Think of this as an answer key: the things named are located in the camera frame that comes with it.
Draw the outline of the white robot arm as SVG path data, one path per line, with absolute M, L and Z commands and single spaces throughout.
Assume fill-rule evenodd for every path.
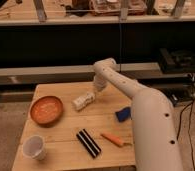
M 131 99 L 131 117 L 137 171 L 184 171 L 173 122 L 173 105 L 159 90 L 115 71 L 107 58 L 93 64 L 94 87 L 110 82 Z

